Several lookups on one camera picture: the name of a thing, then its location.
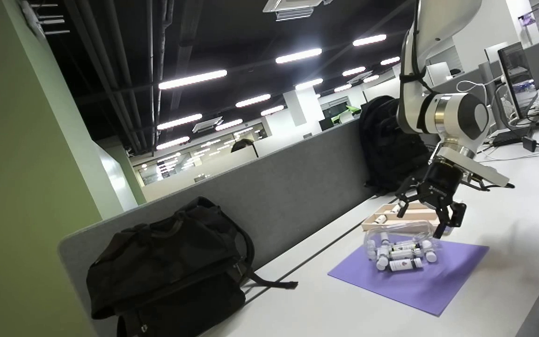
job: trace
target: purple mat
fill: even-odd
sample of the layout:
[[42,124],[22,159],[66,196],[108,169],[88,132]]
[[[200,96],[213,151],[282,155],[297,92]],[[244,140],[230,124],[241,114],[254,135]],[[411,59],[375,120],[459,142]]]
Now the purple mat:
[[[392,241],[408,237],[389,235]],[[423,270],[378,271],[361,246],[328,273],[354,286],[440,316],[490,247],[440,241],[438,261]]]

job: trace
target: black ceiling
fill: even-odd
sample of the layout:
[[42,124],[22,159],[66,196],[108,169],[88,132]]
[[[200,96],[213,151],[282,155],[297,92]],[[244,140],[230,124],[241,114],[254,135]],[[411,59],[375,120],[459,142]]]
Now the black ceiling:
[[[223,116],[225,121],[248,121],[278,104],[283,92],[302,81],[323,78],[324,82],[315,87],[321,92],[346,84],[342,72],[350,68],[366,66],[380,73],[385,70],[379,65],[381,60],[400,54],[404,32],[413,20],[412,0],[333,0],[316,7],[311,17],[285,22],[276,22],[274,13],[263,13],[267,0],[43,1],[55,2],[58,8],[41,7],[39,14],[66,17],[65,27],[60,29],[71,32],[48,36],[48,40],[90,135],[94,140],[118,135],[133,154],[151,152],[154,143],[203,136],[193,136],[192,125],[184,125],[161,131],[155,139],[155,122],[194,113],[203,113],[204,119]],[[147,18],[148,3],[152,21]],[[157,120],[157,104],[152,104],[150,88],[155,88],[154,101],[158,92],[150,85],[147,30],[153,33],[155,83],[164,12],[163,21],[171,24],[165,30],[162,79],[222,69],[228,74],[163,90]],[[386,41],[352,47],[353,40],[376,34],[387,34]],[[319,57],[289,64],[275,62],[278,56],[317,47],[323,49]],[[109,67],[105,67],[104,58],[109,60]],[[129,73],[123,73],[123,64]],[[267,93],[272,94],[267,102],[241,109],[234,106]]]

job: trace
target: power adapter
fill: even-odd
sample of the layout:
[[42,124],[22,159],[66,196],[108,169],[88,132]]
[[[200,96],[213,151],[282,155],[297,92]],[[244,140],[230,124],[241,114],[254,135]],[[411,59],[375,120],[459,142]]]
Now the power adapter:
[[524,149],[530,152],[535,152],[535,147],[538,145],[535,139],[531,139],[530,137],[521,137],[521,141],[524,144]]

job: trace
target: robotic arm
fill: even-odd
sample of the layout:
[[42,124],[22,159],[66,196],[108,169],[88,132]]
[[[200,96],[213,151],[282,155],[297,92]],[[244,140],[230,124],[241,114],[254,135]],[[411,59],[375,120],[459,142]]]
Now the robotic arm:
[[[418,181],[409,177],[396,192],[401,201],[398,216],[402,217],[408,203],[415,200],[435,209],[440,218],[440,226],[434,233],[437,238],[447,226],[459,227],[463,220],[466,205],[453,201],[460,184],[478,190],[488,190],[483,181],[513,187],[494,168],[473,160],[494,123],[492,112],[472,94],[440,94],[423,81],[430,50],[462,30],[480,6],[481,0],[417,0],[415,21],[402,47],[398,124],[406,133],[438,134],[441,141],[424,178]],[[411,188],[417,194],[407,197],[406,192]]]

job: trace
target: black bag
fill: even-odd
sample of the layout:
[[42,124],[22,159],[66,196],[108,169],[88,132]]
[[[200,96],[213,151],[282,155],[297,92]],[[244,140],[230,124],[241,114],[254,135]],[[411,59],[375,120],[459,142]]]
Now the black bag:
[[118,318],[118,337],[194,337],[240,309],[251,269],[250,237],[218,205],[199,197],[173,216],[116,233],[88,269],[95,320]]
[[423,177],[430,152],[418,134],[406,134],[396,121],[398,100],[379,96],[364,104],[359,136],[370,173],[365,185],[382,196],[398,190],[410,175]]

